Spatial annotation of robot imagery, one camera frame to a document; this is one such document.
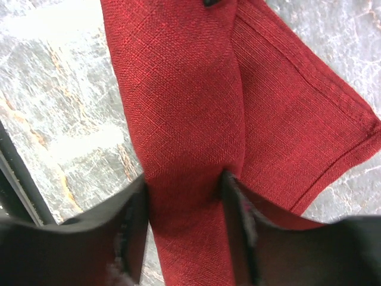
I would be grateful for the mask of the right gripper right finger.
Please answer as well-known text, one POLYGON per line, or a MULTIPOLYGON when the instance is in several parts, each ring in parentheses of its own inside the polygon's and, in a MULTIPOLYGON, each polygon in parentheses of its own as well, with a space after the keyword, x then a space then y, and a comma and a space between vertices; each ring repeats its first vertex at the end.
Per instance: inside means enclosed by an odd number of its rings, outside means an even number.
POLYGON ((309 220, 229 172, 220 189, 236 285, 380 284, 379 216, 309 220))

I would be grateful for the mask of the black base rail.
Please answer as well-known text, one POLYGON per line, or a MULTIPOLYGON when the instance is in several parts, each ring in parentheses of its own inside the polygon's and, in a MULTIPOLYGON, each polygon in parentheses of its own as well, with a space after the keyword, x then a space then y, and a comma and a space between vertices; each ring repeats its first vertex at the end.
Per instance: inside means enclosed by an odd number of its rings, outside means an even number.
POLYGON ((7 130, 1 125, 1 206, 3 213, 37 226, 56 224, 7 130))

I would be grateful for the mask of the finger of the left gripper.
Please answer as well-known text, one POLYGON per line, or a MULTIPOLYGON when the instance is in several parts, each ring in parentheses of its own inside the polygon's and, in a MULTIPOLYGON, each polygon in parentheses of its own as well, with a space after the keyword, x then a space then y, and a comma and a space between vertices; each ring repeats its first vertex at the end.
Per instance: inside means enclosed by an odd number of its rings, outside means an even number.
POLYGON ((215 4, 218 4, 221 0, 203 0, 203 4, 205 7, 211 7, 215 4))

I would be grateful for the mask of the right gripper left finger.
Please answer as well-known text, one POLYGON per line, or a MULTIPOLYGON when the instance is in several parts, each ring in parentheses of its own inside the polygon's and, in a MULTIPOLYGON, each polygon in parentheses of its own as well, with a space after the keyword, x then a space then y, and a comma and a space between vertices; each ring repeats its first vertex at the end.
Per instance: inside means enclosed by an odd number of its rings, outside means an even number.
POLYGON ((148 230, 143 176, 61 225, 1 219, 2 285, 138 285, 148 230))

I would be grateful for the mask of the dark red cloth napkin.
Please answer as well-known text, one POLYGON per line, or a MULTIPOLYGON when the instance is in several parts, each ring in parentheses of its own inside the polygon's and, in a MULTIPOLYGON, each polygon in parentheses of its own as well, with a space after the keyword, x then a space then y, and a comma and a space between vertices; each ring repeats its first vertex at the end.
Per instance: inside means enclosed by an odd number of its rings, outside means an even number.
POLYGON ((222 171, 295 214, 380 150, 371 107, 264 1, 102 1, 167 285, 233 285, 222 171))

